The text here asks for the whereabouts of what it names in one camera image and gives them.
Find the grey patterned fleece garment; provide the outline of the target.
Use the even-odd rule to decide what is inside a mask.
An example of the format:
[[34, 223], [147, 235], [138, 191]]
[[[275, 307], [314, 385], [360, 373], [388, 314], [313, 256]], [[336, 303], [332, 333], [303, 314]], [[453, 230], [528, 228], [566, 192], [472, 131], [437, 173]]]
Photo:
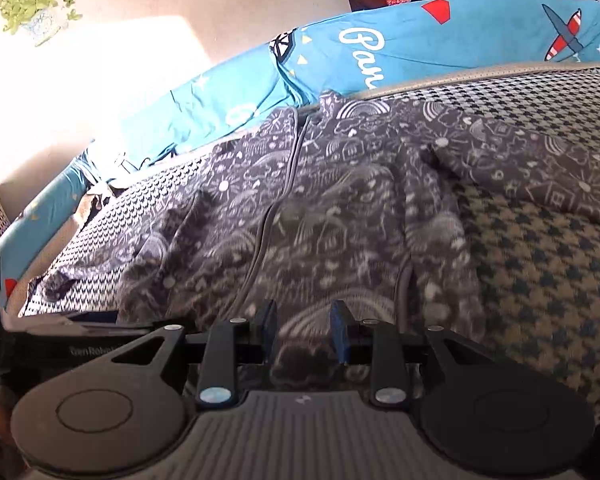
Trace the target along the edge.
[[31, 289], [46, 306], [102, 304], [122, 323], [188, 318], [197, 330], [277, 306], [270, 377], [328, 382], [329, 310], [345, 302], [417, 334], [486, 331], [457, 183], [600, 220], [600, 154], [424, 100], [325, 93], [302, 117], [276, 110], [254, 133], [142, 184], [150, 202], [108, 240], [66, 255]]

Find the houndstooth sofa cushion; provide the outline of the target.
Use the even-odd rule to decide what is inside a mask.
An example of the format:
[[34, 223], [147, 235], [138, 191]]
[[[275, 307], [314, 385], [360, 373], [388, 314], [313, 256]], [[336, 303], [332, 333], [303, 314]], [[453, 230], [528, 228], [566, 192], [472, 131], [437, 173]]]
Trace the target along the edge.
[[[397, 100], [437, 102], [519, 129], [552, 134], [600, 154], [600, 67], [477, 80], [355, 101]], [[92, 310], [46, 306], [35, 300], [31, 289], [66, 255], [79, 255], [108, 240], [112, 225], [102, 218], [104, 212], [123, 220], [147, 206], [150, 198], [142, 190], [144, 182], [199, 162], [217, 145], [254, 133], [261, 125], [130, 186], [44, 274], [30, 281], [21, 314], [116, 312], [102, 305], [114, 291], [110, 278], [96, 281]], [[592, 405], [600, 422], [600, 220], [495, 194], [468, 182], [457, 183], [455, 193], [486, 317], [484, 336], [475, 341], [573, 388]], [[364, 366], [347, 372], [337, 359], [334, 376], [324, 384], [278, 386], [270, 371], [266, 379], [278, 388], [304, 389], [362, 384], [367, 373]]]

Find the blue cartoon print pillow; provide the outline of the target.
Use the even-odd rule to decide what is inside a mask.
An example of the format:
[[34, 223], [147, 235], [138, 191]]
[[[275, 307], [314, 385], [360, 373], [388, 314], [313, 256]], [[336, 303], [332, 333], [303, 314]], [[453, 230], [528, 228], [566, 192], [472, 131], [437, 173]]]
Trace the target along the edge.
[[86, 189], [260, 122], [280, 106], [494, 65], [600, 62], [600, 1], [426, 0], [282, 32], [140, 114], [107, 122], [0, 238], [0, 296], [74, 213]]

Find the lavender wall sticker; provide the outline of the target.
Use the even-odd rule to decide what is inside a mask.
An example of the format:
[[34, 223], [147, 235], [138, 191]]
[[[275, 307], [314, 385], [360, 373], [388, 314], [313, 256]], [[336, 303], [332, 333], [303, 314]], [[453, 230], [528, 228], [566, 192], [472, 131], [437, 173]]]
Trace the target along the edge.
[[76, 0], [0, 0], [0, 15], [5, 34], [34, 48], [83, 18]]

